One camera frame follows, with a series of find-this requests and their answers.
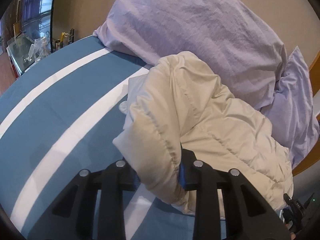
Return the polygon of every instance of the wooden bed frame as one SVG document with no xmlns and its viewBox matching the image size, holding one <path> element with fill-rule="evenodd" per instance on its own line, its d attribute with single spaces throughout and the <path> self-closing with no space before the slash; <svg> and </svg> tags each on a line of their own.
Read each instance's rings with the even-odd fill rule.
<svg viewBox="0 0 320 240">
<path fill-rule="evenodd" d="M 315 60 L 310 66 L 310 81 L 312 86 L 313 96 L 320 90 L 320 51 L 316 56 Z M 316 145 L 310 151 L 308 156 L 292 171 L 292 174 L 298 175 L 307 168 L 311 167 L 317 161 L 320 160 L 320 140 L 317 141 Z"/>
</svg>

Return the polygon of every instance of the glass tabletop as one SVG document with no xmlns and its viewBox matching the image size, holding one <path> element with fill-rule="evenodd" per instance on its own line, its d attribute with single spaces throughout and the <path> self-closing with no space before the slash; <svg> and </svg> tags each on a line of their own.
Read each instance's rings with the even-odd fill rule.
<svg viewBox="0 0 320 240">
<path fill-rule="evenodd" d="M 32 43 L 33 42 L 22 33 L 18 38 L 16 38 L 16 40 L 13 38 L 12 43 L 8 46 L 8 52 L 20 75 L 22 75 L 26 69 L 35 62 L 34 57 L 31 58 L 31 61 L 27 60 Z"/>
</svg>

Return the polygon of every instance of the wooden floor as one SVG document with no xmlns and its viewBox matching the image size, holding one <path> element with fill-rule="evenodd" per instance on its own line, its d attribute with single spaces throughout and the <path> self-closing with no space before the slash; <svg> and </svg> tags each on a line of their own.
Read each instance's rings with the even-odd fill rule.
<svg viewBox="0 0 320 240">
<path fill-rule="evenodd" d="M 15 82 L 13 70 L 11 68 L 8 54 L 0 55 L 0 96 Z"/>
</svg>

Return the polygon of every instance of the mattress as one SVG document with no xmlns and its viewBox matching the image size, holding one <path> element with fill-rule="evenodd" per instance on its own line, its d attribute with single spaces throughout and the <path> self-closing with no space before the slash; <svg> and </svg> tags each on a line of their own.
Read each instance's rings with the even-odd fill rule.
<svg viewBox="0 0 320 240">
<path fill-rule="evenodd" d="M 148 72 L 143 66 L 91 36 L 43 59 L 0 98 L 0 203 L 25 238 L 81 169 L 122 158 L 112 144 L 125 119 L 119 104 L 128 78 Z M 127 239 L 192 239 L 194 217 L 142 185 L 123 201 Z"/>
</svg>

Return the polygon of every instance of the beige wall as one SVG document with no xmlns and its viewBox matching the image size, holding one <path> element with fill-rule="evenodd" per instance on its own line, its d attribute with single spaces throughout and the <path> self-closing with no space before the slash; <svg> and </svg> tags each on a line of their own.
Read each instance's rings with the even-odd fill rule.
<svg viewBox="0 0 320 240">
<path fill-rule="evenodd" d="M 308 65 L 320 50 L 320 21 L 307 0 L 241 0 L 267 22 L 284 42 L 288 54 L 299 46 Z M 101 25 L 114 0 L 55 0 L 53 38 L 75 29 L 76 40 Z"/>
</svg>

